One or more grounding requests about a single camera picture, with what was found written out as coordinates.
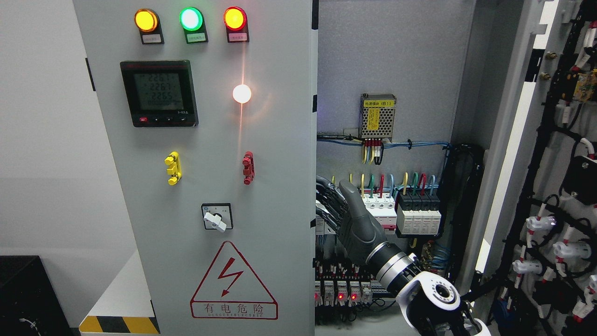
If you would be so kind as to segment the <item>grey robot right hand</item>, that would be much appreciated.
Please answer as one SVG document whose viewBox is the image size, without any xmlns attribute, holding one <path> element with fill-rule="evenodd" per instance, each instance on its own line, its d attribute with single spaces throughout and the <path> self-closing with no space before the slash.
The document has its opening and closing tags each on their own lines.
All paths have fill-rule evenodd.
<svg viewBox="0 0 597 336">
<path fill-rule="evenodd" d="M 348 180 L 334 185 L 316 177 L 316 200 L 324 206 L 324 220 L 336 232 L 349 258 L 357 265 L 367 265 L 371 253 L 387 241 L 382 226 L 367 210 L 360 191 Z"/>
</svg>

